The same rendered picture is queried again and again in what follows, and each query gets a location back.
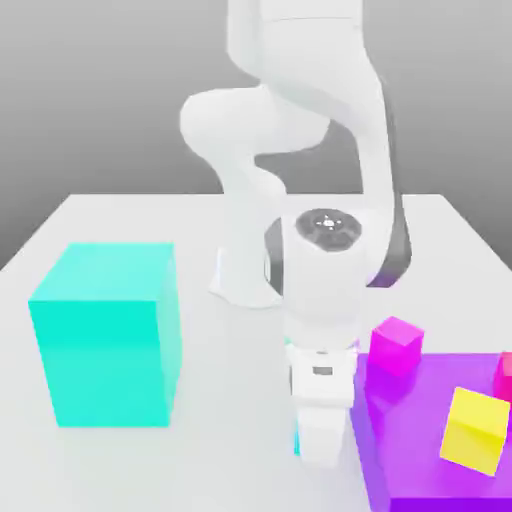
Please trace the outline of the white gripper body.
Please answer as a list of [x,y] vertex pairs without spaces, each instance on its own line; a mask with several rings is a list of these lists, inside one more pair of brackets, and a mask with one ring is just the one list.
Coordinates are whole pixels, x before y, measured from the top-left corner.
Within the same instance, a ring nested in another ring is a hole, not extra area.
[[343,445],[346,409],[300,407],[297,422],[301,460],[317,467],[336,467]]

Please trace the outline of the small magenta cube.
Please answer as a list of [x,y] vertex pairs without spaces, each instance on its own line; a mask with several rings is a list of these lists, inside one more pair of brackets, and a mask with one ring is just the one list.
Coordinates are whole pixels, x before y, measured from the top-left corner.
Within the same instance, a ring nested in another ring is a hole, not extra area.
[[402,377],[419,363],[424,330],[391,316],[372,330],[368,362]]

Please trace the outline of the small yellow cube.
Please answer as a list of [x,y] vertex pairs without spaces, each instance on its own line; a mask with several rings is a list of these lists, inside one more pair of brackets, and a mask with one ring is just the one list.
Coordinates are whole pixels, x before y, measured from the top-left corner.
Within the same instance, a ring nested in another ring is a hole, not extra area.
[[508,401],[456,387],[440,457],[494,476],[507,437],[510,407]]

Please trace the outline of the small pink cube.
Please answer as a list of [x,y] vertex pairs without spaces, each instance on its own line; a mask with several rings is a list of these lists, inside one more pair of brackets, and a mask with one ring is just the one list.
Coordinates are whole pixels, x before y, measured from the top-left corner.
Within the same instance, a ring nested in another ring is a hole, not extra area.
[[502,352],[493,378],[493,395],[512,403],[512,352]]

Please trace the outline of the large purple box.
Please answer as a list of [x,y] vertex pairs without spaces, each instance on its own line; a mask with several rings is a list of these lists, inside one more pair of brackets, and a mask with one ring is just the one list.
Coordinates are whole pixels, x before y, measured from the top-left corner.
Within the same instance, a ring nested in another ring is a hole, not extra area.
[[455,388],[490,393],[498,358],[425,354],[396,377],[359,355],[350,414],[372,512],[512,512],[512,429],[495,476],[439,455]]

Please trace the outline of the large cyan box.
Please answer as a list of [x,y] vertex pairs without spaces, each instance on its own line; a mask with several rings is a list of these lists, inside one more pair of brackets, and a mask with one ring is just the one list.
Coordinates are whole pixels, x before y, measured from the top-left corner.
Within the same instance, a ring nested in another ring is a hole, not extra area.
[[169,426],[182,363],[173,244],[72,243],[28,306],[58,426]]

